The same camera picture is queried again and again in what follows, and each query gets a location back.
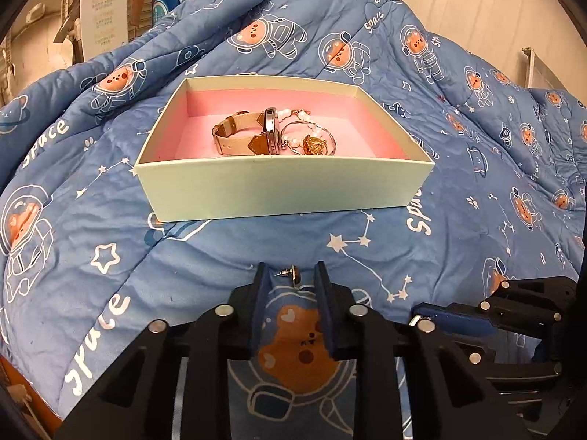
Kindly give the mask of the small dark stud earring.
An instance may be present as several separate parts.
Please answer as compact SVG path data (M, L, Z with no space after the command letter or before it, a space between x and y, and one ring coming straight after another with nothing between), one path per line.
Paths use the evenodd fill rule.
M300 285L302 285L302 275L300 275L299 268L295 265L277 272L274 276L287 278L295 289L299 289Z

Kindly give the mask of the gold filigree charm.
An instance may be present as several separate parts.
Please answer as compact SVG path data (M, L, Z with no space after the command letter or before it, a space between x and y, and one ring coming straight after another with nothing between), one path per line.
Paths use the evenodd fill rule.
M305 155L326 156L328 154L327 142L323 138L307 135L302 140L302 151Z

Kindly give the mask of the mint box pink interior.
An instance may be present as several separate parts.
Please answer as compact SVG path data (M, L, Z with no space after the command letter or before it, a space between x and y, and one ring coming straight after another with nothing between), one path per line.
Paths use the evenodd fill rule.
M278 111L280 153L220 155L212 128L239 111ZM307 136L326 156L305 155ZM404 207L431 157L356 85L300 77L188 77L159 115L135 169L162 221Z

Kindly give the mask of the blue space print quilt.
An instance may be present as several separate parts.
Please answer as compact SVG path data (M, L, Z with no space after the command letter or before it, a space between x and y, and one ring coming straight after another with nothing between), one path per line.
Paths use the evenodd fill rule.
M226 162L194 116L163 135L196 174L169 196L196 210L165 223L139 182L144 143L183 81L211 87L293 77L366 94L433 160L410 202L396 193L386 130L329 96L333 181L289 156L262 200L280 216L204 210L204 180L234 208L258 165ZM1 112L1 353L43 401L67 415L156 316L203 313L252 273L324 261L358 299L405 321L420 302L478 301L503 280L576 277L584 247L585 105L525 89L427 31L402 0L185 0L150 30L84 64L48 74Z

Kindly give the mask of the white tall carton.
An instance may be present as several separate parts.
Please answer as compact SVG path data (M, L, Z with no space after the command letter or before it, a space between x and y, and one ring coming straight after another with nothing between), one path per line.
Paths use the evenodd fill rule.
M127 0L81 0L80 22L86 61L128 42Z

